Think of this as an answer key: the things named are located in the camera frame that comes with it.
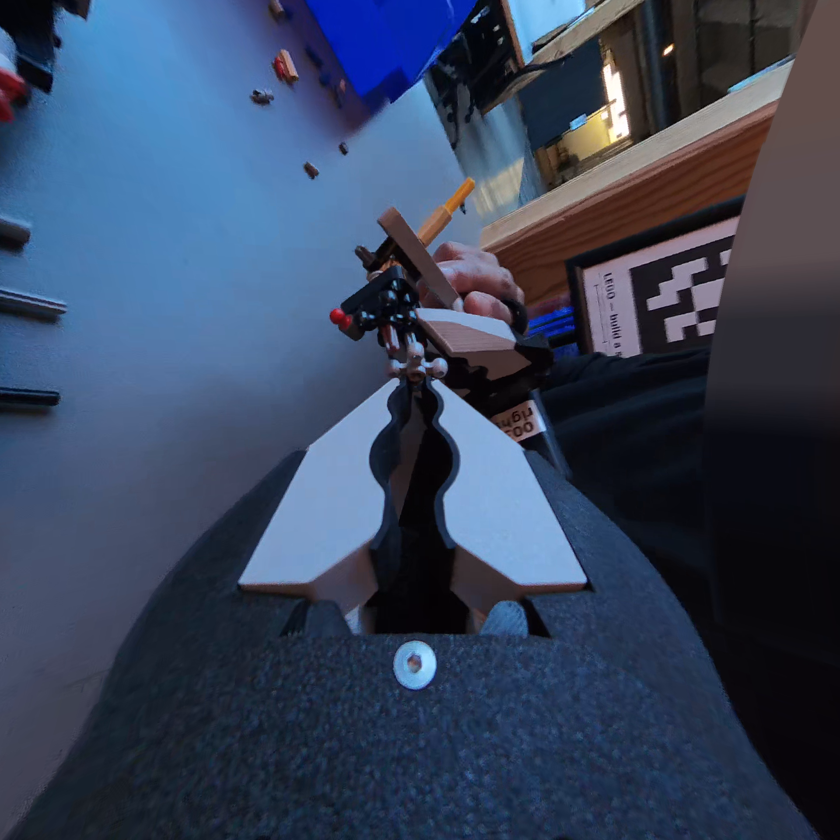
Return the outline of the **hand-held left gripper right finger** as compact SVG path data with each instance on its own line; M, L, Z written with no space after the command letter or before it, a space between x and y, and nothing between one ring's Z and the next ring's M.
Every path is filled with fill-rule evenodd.
M447 589L488 614L499 602L579 592L587 577L529 461L445 385L419 393L418 515Z

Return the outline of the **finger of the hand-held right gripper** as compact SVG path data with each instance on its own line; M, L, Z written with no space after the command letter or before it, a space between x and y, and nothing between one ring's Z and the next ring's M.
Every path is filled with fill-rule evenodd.
M445 308L463 312L464 303L459 294L399 211L393 206L388 207L377 219L377 223L402 253L405 258L402 264L406 270L411 269L417 277L416 281L422 281Z
M426 359L430 361L438 356L446 359L448 374L438 382L452 391L453 361L457 358L466 358L469 364L487 364L491 379L524 367L523 362L505 357L513 351L514 339L511 328L503 321L462 311L420 308L416 310L414 327L413 341L422 343Z

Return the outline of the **person's dark clothing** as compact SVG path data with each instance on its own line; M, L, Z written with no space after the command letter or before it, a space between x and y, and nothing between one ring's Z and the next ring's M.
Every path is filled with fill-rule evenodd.
M805 556L816 594L785 595L761 633L757 572L713 558L703 462L710 349L556 361L542 399L573 484L636 543L686 609L759 755L823 838L838 838L838 550Z

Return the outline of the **small black lego subassembly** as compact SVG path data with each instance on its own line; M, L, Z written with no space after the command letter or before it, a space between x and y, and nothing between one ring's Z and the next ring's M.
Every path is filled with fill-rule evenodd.
M453 215L465 208L466 199L475 186L474 179L465 179L418 231L413 230L426 248L445 230ZM422 281L417 282L411 269L404 268L405 258L386 234L375 252L358 246L355 254L362 263L367 281L361 289L331 310L329 319L354 341L362 339L366 333L377 331L389 358L396 359L416 337L414 325L420 304L417 288L425 285Z

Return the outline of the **framed marker sign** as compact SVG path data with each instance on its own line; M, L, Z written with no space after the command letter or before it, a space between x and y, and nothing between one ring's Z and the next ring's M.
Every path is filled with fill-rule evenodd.
M580 350L630 358L710 346L745 198L567 259Z

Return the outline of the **person's right hand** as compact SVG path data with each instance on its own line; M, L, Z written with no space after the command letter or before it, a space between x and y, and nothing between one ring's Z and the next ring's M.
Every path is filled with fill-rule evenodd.
M460 303L454 310L496 319L512 325L515 314L505 301L522 306L524 293L509 269L497 257L478 247L446 242L433 254L448 283L456 291Z

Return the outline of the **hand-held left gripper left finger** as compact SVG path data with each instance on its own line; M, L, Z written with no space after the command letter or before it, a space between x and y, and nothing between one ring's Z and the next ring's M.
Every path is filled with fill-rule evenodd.
M373 596L370 546L385 490L370 458L392 420L387 403L396 387L384 384L308 447L238 579L241 590L331 601L343 614Z

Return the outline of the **white lego truck model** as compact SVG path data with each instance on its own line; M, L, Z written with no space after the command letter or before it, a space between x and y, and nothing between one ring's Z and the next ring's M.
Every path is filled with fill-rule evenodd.
M11 123L16 111L34 89L50 93L54 83L56 51L62 41L56 32L52 1L1 1L1 120ZM3 249L23 250L31 239L31 226L2 215ZM64 303L27 292L2 288L2 314L38 322L57 323L67 312ZM2 385L2 413L47 413L60 404L60 394Z

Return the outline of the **blue plastic bin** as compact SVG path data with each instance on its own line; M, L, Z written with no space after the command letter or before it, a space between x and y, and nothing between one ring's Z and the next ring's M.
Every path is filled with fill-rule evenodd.
M453 41L471 1L280 2L320 81L372 116L410 91Z

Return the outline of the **wooden shelf board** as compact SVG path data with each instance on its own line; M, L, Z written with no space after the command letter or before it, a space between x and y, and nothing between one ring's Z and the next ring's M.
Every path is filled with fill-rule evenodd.
M760 74L487 225L481 247L538 303L567 291L568 259L746 194L792 67Z

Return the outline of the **grey cross lego piece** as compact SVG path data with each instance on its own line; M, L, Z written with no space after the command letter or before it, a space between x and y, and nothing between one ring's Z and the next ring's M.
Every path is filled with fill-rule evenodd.
M405 361L389 359L386 372L390 378L419 384L425 379L443 380L448 374L448 363L439 356L427 360L422 343L413 341L406 345Z

